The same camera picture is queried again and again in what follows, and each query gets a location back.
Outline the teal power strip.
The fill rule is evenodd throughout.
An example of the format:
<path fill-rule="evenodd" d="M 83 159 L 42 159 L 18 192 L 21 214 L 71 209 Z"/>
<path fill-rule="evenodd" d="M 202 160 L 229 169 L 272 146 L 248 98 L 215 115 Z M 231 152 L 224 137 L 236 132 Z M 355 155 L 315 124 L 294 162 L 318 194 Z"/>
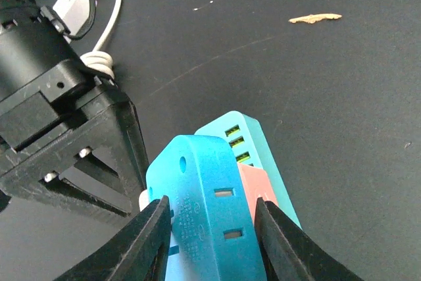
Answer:
<path fill-rule="evenodd" d="M 239 111 L 230 111 L 196 132 L 202 136 L 217 136 L 229 143 L 237 163 L 264 169 L 278 200 L 278 207 L 298 226 L 298 216 L 290 200 L 259 121 Z"/>

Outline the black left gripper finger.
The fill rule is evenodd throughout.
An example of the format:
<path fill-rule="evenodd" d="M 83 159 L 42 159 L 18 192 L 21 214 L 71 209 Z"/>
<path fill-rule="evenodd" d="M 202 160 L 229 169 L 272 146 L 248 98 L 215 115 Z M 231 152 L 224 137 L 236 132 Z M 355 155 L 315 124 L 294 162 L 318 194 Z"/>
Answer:
<path fill-rule="evenodd" d="M 1 191 L 91 218 L 132 218 L 148 159 L 128 100 L 93 100 L 1 154 Z"/>

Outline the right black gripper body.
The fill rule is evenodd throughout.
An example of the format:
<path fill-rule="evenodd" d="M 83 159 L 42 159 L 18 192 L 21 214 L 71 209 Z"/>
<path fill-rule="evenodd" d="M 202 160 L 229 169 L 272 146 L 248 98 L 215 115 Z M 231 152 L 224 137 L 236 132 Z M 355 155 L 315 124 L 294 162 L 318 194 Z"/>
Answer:
<path fill-rule="evenodd" d="M 1 139 L 14 152 L 61 124 L 81 128 L 98 102 L 115 117 L 132 112 L 128 96 L 82 62 L 65 31 L 35 0 L 1 0 Z"/>

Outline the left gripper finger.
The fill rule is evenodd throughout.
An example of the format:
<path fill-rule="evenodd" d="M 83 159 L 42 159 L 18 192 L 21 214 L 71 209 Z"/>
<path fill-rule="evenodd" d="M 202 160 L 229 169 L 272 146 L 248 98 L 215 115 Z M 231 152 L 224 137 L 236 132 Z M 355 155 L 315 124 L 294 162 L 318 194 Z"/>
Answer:
<path fill-rule="evenodd" d="M 170 219 L 168 197 L 153 200 L 105 245 L 57 280 L 164 280 Z"/>
<path fill-rule="evenodd" d="M 257 199 L 255 232 L 268 280 L 360 280 L 308 237 L 278 206 Z"/>

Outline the pink cube adapter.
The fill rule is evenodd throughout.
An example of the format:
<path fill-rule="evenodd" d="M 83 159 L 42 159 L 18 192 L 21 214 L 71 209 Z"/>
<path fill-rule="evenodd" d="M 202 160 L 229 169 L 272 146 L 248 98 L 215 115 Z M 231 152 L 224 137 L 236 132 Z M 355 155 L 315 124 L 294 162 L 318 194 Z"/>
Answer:
<path fill-rule="evenodd" d="M 257 208 L 257 199 L 263 198 L 264 201 L 271 201 L 278 206 L 278 200 L 270 183 L 267 172 L 264 169 L 254 166 L 238 163 L 237 164 L 243 189 L 247 198 L 249 212 L 252 221 L 255 222 L 255 213 Z"/>

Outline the blue cube adapter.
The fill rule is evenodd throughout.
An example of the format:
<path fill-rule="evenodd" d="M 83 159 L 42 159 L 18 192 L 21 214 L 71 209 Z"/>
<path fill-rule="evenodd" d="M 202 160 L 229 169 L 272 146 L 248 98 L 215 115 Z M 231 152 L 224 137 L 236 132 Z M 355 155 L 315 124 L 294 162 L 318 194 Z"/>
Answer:
<path fill-rule="evenodd" d="M 176 136 L 150 164 L 150 200 L 166 195 L 166 280 L 266 280 L 243 184 L 228 143 Z"/>

